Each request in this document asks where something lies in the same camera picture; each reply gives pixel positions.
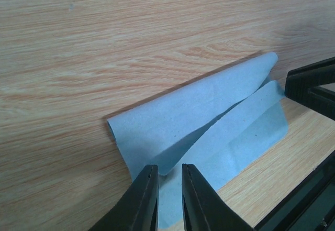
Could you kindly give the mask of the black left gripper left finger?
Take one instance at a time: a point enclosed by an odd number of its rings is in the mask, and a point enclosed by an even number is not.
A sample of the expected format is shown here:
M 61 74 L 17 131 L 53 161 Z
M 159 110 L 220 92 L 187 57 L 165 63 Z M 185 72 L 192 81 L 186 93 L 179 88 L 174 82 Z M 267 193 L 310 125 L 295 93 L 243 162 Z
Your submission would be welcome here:
M 158 166 L 146 165 L 116 205 L 90 230 L 157 230 Z

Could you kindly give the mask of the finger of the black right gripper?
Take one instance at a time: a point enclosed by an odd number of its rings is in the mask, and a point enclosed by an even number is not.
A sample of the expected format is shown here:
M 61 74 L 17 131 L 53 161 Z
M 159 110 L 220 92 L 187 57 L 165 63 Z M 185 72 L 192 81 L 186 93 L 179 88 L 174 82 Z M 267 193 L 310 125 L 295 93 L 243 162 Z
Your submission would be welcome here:
M 322 87 L 331 83 L 334 83 L 334 58 L 290 70 L 284 94 L 323 116 L 333 116 L 334 91 Z
M 256 230 L 334 230 L 334 152 L 255 227 Z

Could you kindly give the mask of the light blue cleaning cloth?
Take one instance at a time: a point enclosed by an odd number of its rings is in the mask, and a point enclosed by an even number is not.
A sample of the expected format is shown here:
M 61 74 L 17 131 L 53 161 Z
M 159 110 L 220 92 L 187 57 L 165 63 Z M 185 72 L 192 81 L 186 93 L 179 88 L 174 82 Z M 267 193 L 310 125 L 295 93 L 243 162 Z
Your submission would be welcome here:
M 219 190 L 285 136 L 277 60 L 263 54 L 108 119 L 132 179 L 158 166 L 160 228 L 183 217 L 182 164 Z

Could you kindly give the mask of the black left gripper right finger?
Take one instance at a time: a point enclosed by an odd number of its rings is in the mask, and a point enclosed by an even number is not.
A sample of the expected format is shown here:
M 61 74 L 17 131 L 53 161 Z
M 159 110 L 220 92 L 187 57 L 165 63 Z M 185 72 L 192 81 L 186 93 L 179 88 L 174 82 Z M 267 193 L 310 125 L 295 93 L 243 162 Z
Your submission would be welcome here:
M 182 164 L 185 230 L 254 230 L 216 193 L 193 164 Z

